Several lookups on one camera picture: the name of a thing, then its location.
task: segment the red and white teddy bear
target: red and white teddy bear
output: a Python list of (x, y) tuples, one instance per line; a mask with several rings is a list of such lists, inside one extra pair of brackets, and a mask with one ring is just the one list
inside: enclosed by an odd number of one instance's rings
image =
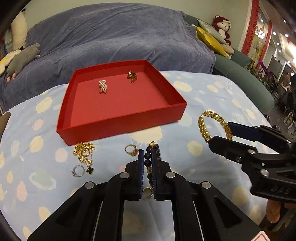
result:
[(228, 45), (231, 45), (231, 42), (229, 39), (229, 34), (227, 33), (228, 30), (231, 28), (231, 22), (224, 17), (221, 17), (219, 15), (215, 16), (212, 25), (218, 31), (218, 33), (222, 36), (223, 39), (225, 39), (226, 43)]

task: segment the red box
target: red box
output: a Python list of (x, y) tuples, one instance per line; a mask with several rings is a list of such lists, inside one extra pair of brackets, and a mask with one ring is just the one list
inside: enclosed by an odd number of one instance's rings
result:
[[(129, 71), (137, 74), (133, 84)], [(99, 80), (106, 80), (106, 93), (99, 94)], [(67, 145), (130, 133), (178, 121), (186, 105), (147, 60), (91, 66), (74, 72), (57, 133)]]

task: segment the gray stuffed animal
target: gray stuffed animal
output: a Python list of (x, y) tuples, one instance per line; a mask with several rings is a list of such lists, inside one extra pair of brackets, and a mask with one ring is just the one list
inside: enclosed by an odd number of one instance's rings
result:
[(33, 44), (24, 50), (22, 50), (18, 55), (16, 55), (7, 68), (7, 82), (10, 81), (11, 77), (14, 80), (15, 77), (21, 72), (21, 70), (35, 58), (40, 57), (40, 47), (39, 43)]

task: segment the silver ring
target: silver ring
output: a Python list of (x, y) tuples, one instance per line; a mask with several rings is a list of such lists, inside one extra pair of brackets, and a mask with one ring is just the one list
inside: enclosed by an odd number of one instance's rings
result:
[[(76, 168), (77, 167), (82, 167), (82, 169), (83, 169), (83, 172), (81, 173), (81, 174), (76, 174)], [(82, 166), (82, 165), (76, 165), (74, 168), (73, 168), (73, 170), (71, 171), (71, 173), (72, 173), (72, 175), (74, 176), (74, 177), (81, 177), (81, 176), (83, 176), (83, 174), (84, 174), (84, 172), (85, 172), (85, 169), (84, 169), (84, 167)]]

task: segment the ceiling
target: ceiling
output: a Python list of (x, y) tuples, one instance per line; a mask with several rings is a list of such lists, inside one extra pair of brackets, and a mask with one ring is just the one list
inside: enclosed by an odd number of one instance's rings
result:
[[(271, 41), (273, 42), (273, 45), (276, 46), (278, 55), (285, 58), (287, 61), (290, 61), (290, 64), (296, 68), (296, 64), (293, 63), (293, 59), (296, 59), (296, 33), (294, 29), (291, 27), (291, 24), (295, 24), (296, 29), (296, 13), (295, 13), (295, 20), (291, 20), (291, 23), (288, 21), (288, 19), (292, 19), (292, 17), (287, 17), (288, 14), (283, 17), (279, 11), (274, 6), (277, 6), (278, 3), (273, 3), (276, 1), (273, 0), (260, 0), (260, 8), (263, 11), (263, 14), (271, 20), (273, 25), (272, 32), (275, 32), (276, 35), (272, 33), (271, 35)], [(296, 9), (296, 3), (290, 4), (290, 8), (292, 11), (292, 5), (295, 5)]]

